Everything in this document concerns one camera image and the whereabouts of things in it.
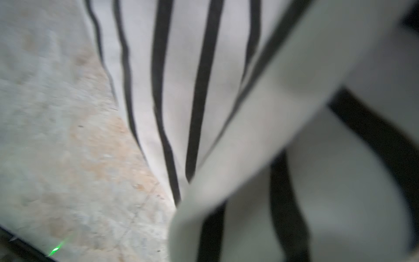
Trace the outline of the black white striped tank top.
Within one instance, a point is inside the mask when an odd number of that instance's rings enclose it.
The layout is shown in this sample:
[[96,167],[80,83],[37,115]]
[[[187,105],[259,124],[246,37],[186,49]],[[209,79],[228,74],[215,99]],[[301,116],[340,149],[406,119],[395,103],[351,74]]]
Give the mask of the black white striped tank top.
[[80,1],[172,262],[419,247],[418,1]]

